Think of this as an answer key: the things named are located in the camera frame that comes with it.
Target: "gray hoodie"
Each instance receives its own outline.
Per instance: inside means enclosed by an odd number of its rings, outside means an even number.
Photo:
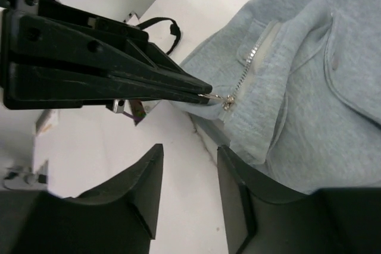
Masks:
[[[300,192],[377,183],[380,3],[251,0],[182,64],[233,104],[174,104],[222,120],[243,160]]]

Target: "hoodie pocket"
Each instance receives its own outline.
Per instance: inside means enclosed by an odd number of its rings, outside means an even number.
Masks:
[[[381,37],[377,30],[334,13],[324,72],[340,101],[381,124]]]

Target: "zipper teeth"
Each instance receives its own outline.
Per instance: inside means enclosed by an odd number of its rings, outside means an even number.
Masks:
[[[252,60],[254,59],[255,54],[258,51],[258,48],[261,46],[263,39],[264,39],[264,37],[260,36],[260,38],[255,43],[254,47],[251,49],[250,54],[246,59],[246,64],[245,64],[245,68],[243,69],[243,73],[242,73],[242,75],[238,81],[236,88],[234,89],[234,91],[232,93],[233,99],[235,99],[235,97],[237,97],[238,92],[240,91],[240,89],[243,85],[243,82],[245,81],[246,77],[248,76],[248,73],[249,73],[249,70],[250,70],[250,67],[252,64]]]

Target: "zipper pull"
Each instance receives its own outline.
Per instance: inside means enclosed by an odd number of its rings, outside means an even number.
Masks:
[[[198,95],[198,96],[200,96],[202,98],[207,98],[210,100],[221,102],[222,107],[224,108],[225,111],[228,111],[230,109],[230,107],[232,107],[232,105],[235,102],[234,96],[232,96],[232,95],[228,95],[225,98],[222,96],[219,96],[219,95],[214,95],[212,93],[210,93],[209,95]]]

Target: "zipper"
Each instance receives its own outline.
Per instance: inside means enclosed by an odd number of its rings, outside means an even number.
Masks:
[[[199,95],[203,98],[210,100],[220,101],[222,107],[225,111],[229,111],[231,107],[236,104],[242,92],[245,91],[245,84],[248,75],[254,75],[256,69],[262,64],[264,58],[267,55],[268,50],[271,47],[278,31],[280,29],[280,23],[277,21],[272,21],[265,28],[260,38],[255,43],[254,47],[250,50],[250,53],[246,59],[245,66],[243,68],[242,75],[239,78],[238,84],[236,85],[234,91],[227,96],[220,96],[215,94]],[[250,73],[252,66],[254,64],[253,73]]]

